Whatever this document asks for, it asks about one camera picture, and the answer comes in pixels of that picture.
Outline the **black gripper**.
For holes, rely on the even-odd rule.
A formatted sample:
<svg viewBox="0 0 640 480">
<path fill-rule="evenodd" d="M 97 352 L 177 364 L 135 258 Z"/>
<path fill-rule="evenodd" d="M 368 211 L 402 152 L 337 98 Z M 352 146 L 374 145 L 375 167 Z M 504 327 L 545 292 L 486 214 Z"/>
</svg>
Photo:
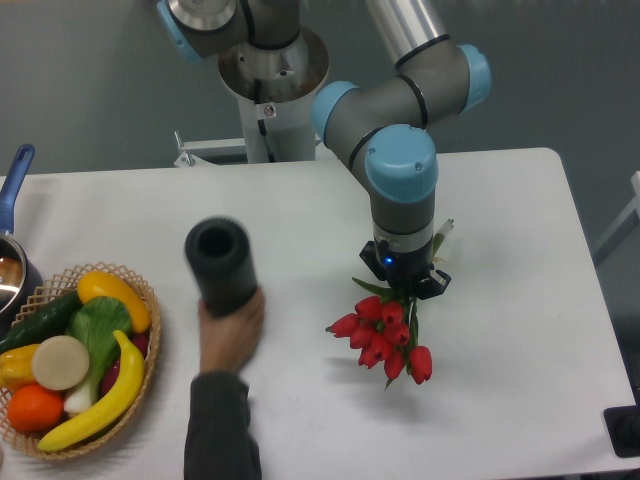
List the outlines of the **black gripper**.
<svg viewBox="0 0 640 480">
<path fill-rule="evenodd" d="M 386 241 L 368 241 L 359 257 L 372 274 L 391 288 L 413 290 L 420 300 L 442 295 L 451 276 L 442 270 L 432 270 L 433 239 L 410 252 L 391 249 Z"/>
</svg>

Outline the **dark grey sleeved forearm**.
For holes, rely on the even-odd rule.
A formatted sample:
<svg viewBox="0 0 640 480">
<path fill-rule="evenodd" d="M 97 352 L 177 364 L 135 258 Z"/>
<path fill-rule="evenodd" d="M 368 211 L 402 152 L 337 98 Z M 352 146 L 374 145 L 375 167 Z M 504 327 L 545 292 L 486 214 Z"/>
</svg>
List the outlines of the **dark grey sleeved forearm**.
<svg viewBox="0 0 640 480">
<path fill-rule="evenodd" d="M 190 418 L 184 448 L 186 479 L 260 479 L 257 442 L 247 385 L 235 374 L 215 371 L 191 382 Z"/>
</svg>

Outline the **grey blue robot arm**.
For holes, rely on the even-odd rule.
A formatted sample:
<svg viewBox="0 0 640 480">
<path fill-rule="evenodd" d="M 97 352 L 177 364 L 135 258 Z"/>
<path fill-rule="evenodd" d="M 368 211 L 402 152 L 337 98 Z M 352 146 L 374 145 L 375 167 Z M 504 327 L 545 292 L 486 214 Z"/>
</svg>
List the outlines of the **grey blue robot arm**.
<svg viewBox="0 0 640 480">
<path fill-rule="evenodd" d="M 367 8 L 395 74 L 364 90 L 328 81 L 327 49 L 301 24 L 295 1 L 157 5 L 185 58 L 217 58 L 238 103 L 248 160 L 311 160 L 323 143 L 369 195 L 373 238 L 363 261 L 379 280 L 427 299 L 450 281 L 433 265 L 438 165 L 427 129 L 482 102 L 491 71 L 476 47 L 451 41 L 431 2 Z"/>
</svg>

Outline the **person's bare hand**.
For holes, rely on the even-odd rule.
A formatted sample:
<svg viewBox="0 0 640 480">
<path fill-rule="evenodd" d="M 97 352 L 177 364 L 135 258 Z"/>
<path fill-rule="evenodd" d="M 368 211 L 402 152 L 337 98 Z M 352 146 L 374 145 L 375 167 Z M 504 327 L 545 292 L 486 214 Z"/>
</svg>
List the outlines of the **person's bare hand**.
<svg viewBox="0 0 640 480">
<path fill-rule="evenodd" d="M 238 374 L 252 358 L 262 335 L 265 296 L 260 287 L 238 310 L 213 317 L 203 300 L 198 304 L 199 373 Z"/>
</svg>

